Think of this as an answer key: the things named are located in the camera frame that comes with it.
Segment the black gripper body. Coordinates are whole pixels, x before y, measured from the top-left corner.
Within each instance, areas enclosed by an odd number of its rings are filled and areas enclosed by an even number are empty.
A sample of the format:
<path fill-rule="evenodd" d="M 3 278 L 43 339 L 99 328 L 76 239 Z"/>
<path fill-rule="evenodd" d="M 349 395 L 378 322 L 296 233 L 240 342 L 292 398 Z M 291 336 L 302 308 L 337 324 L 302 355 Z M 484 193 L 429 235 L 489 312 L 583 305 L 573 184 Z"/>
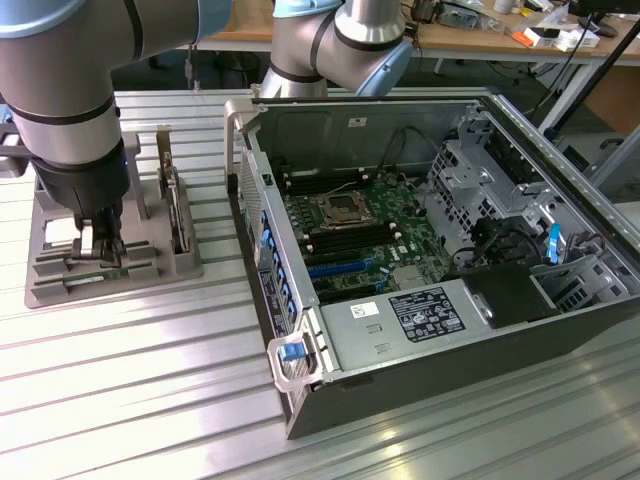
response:
<path fill-rule="evenodd" d="M 51 199 L 81 219 L 107 211 L 120 218 L 130 183 L 123 140 L 93 162 L 59 166 L 36 158 L 33 166 Z"/>

